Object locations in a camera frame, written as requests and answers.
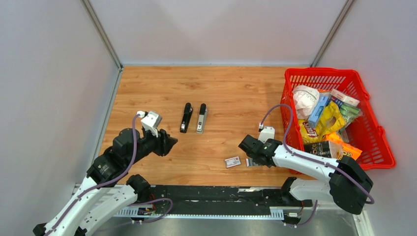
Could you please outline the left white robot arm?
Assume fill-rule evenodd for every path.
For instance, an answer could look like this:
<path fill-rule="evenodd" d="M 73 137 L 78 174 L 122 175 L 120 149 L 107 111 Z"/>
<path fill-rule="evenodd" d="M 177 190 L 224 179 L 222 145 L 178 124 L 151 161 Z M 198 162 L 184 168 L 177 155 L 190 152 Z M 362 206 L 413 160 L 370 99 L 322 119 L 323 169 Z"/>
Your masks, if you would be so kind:
<path fill-rule="evenodd" d="M 163 129 L 158 131 L 158 137 L 150 131 L 144 131 L 141 137 L 136 129 L 122 130 L 113 139 L 112 146 L 94 160 L 65 208 L 51 221 L 36 225 L 34 235 L 90 236 L 122 208 L 136 203 L 152 204 L 150 184 L 140 175 L 132 175 L 122 188 L 101 204 L 99 200 L 116 185 L 115 178 L 127 175 L 130 163 L 151 153 L 165 156 L 177 142 Z"/>

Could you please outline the grey and black stapler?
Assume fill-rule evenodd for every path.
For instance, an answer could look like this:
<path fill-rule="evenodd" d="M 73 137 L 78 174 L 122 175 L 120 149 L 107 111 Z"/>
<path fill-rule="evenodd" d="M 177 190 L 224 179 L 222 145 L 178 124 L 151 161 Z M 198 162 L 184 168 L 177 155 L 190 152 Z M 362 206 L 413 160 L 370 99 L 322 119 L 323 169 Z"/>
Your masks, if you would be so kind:
<path fill-rule="evenodd" d="M 207 105 L 205 103 L 202 103 L 200 106 L 200 110 L 199 110 L 196 133 L 203 134 L 207 115 L 208 115 Z"/>

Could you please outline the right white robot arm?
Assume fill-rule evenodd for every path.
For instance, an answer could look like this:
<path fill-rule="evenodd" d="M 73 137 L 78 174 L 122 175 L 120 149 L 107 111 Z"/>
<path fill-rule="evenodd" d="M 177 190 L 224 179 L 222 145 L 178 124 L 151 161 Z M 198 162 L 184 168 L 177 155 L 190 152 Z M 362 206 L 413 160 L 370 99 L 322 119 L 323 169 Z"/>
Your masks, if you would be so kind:
<path fill-rule="evenodd" d="M 287 168 L 313 177 L 313 180 L 294 177 L 285 182 L 280 198 L 287 206 L 303 200 L 328 201 L 359 215 L 365 204 L 375 202 L 370 195 L 373 181 L 350 157 L 340 160 L 321 157 L 275 139 L 263 142 L 250 135 L 238 147 L 260 165 Z"/>

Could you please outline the red white staple box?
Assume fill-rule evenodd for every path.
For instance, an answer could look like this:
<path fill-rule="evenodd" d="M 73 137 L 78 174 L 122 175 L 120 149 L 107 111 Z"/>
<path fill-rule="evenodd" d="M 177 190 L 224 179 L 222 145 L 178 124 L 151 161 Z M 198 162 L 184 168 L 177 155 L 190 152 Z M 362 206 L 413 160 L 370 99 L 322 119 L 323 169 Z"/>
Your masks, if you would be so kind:
<path fill-rule="evenodd" d="M 240 161 L 240 158 L 238 156 L 225 159 L 224 161 L 225 161 L 226 168 L 231 168 L 231 167 L 241 165 L 241 161 Z"/>

